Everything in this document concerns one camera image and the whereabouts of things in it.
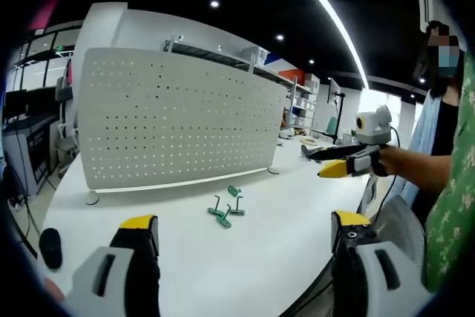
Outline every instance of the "light blue jacket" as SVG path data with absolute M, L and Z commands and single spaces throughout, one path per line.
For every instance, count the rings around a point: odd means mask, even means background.
M 433 99 L 430 93 L 427 93 L 421 116 L 419 117 L 413 136 L 410 138 L 410 144 L 407 150 L 427 155 L 432 154 L 441 100 L 442 97 Z M 419 187 L 398 176 L 396 181 L 394 181 L 393 188 L 388 193 L 387 201 L 389 202 L 396 195 L 401 195 L 402 199 L 411 207 L 416 199 L 417 192 L 419 192 Z

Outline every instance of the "green floral shirt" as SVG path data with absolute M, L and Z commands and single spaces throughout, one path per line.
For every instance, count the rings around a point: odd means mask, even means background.
M 427 232 L 427 287 L 437 291 L 475 226 L 475 76 L 467 54 L 459 121 L 453 142 L 451 176 L 430 211 Z

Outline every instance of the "green plastic piece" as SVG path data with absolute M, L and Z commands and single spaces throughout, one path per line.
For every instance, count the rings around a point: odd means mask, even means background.
M 242 198 L 243 196 L 237 196 L 236 197 L 236 209 L 231 209 L 229 211 L 229 214 L 231 215 L 245 215 L 246 211 L 243 211 L 242 209 L 239 209 L 239 199 Z
M 216 207 L 212 208 L 212 207 L 209 207 L 208 208 L 208 212 L 211 213 L 212 215 L 216 215 L 217 217 L 223 217 L 224 216 L 224 212 L 222 211 L 218 211 L 217 210 L 217 207 L 219 206 L 220 204 L 220 196 L 217 196 L 217 195 L 214 195 L 216 198 L 217 198 L 217 202 L 216 202 Z
M 240 194 L 240 189 L 235 188 L 234 186 L 228 187 L 228 192 L 232 197 L 237 197 Z
M 223 217 L 219 215 L 216 216 L 216 220 L 220 222 L 221 225 L 224 226 L 226 229 L 231 228 L 231 222 L 229 222 L 229 220 L 226 219 L 230 211 L 231 211 L 231 206 L 228 204 L 228 210 L 226 214 Z

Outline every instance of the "black mouse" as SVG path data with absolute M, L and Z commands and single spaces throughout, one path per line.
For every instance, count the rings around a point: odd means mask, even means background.
M 59 269 L 62 264 L 61 238 L 54 228 L 45 229 L 39 237 L 39 251 L 50 269 Z

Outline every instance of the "floor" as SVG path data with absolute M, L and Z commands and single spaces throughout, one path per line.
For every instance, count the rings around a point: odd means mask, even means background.
M 55 171 L 48 180 L 51 184 L 56 188 L 59 185 L 60 179 L 58 176 L 58 172 Z M 30 206 L 31 215 L 35 220 L 38 229 L 42 230 L 43 222 L 45 221 L 46 212 L 48 211 L 48 207 L 50 206 L 51 199 L 53 198 L 54 189 L 48 182 L 45 182 L 43 187 L 39 190 L 36 196 L 32 196 L 32 198 L 28 201 L 28 205 Z M 28 216 L 27 216 L 27 207 L 22 206 L 19 210 L 15 210 L 10 206 L 10 210 L 15 218 L 17 224 L 19 225 L 20 229 L 22 230 L 23 234 L 26 235 L 28 229 Z M 30 226 L 30 230 L 28 232 L 27 240 L 30 242 L 31 246 L 38 252 L 38 241 L 39 236 L 36 233 L 33 225 Z

